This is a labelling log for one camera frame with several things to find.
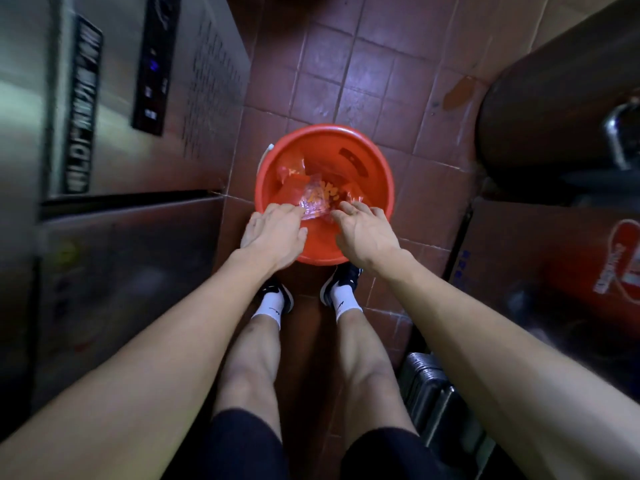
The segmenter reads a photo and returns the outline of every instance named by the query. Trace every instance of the red and white logo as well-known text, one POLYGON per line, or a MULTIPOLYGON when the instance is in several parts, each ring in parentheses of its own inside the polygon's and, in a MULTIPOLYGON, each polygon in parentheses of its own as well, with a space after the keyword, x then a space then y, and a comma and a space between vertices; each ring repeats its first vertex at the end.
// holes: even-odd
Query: red and white logo
POLYGON ((604 294, 615 283, 629 301, 640 304, 640 223, 624 219, 609 235, 607 262, 593 290, 604 294))

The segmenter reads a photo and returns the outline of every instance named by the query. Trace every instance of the tiled floor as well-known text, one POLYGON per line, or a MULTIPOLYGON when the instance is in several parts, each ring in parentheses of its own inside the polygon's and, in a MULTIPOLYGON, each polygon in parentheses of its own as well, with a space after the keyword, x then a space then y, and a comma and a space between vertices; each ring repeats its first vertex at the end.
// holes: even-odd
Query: tiled floor
MULTIPOLYGON (((442 273, 476 194, 474 123, 488 85, 611 1, 229 0, 252 73, 216 266, 240 242, 267 145, 334 121, 380 146, 396 181, 401 245, 442 273)), ((295 479, 336 478, 342 455, 335 320, 317 298, 330 272, 296 263, 280 273, 296 300, 276 380, 295 479)), ((397 367, 411 321, 372 276, 361 277, 357 298, 397 367)))

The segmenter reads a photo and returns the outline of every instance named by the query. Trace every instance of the hand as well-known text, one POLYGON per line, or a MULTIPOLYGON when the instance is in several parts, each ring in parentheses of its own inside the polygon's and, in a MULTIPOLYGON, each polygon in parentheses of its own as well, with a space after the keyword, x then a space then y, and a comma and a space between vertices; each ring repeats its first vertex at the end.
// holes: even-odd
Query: hand
POLYGON ((400 249, 384 211, 377 207, 370 209, 358 201, 340 202, 340 209, 331 212, 342 231, 335 237, 336 244, 356 266, 378 273, 376 264, 380 258, 400 249))
POLYGON ((240 247, 256 250, 258 256, 272 260, 273 272, 287 267, 305 248, 308 229, 300 228, 304 215, 302 207, 270 203, 264 214, 252 213, 240 247))

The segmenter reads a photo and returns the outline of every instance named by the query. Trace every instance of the dark shorts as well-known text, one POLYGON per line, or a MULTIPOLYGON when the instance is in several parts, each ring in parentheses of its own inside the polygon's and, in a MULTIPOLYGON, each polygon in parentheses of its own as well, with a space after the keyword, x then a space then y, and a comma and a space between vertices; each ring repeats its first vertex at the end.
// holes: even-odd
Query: dark shorts
MULTIPOLYGON (((222 411, 211 423, 198 455, 203 479, 289 478, 282 443, 263 420, 241 409, 222 411)), ((420 437, 380 428, 359 437, 340 466, 343 479, 366 477, 439 479, 440 471, 420 437)))

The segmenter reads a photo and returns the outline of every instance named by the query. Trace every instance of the red bucket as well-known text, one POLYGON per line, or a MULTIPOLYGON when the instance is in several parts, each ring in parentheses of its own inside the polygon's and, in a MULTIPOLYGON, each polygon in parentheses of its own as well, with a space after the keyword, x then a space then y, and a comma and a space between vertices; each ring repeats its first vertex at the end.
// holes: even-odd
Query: red bucket
MULTIPOLYGON (((355 181, 373 207, 384 209, 388 219, 394 209, 394 179, 380 149, 359 131, 338 125, 313 125, 281 138, 260 163, 255 183, 255 209, 264 212, 282 184, 276 174, 278 157, 300 152, 305 162, 356 175, 355 181)), ((303 221, 309 233, 298 261, 315 266, 332 266, 347 261, 335 243, 338 226, 330 219, 303 221)))

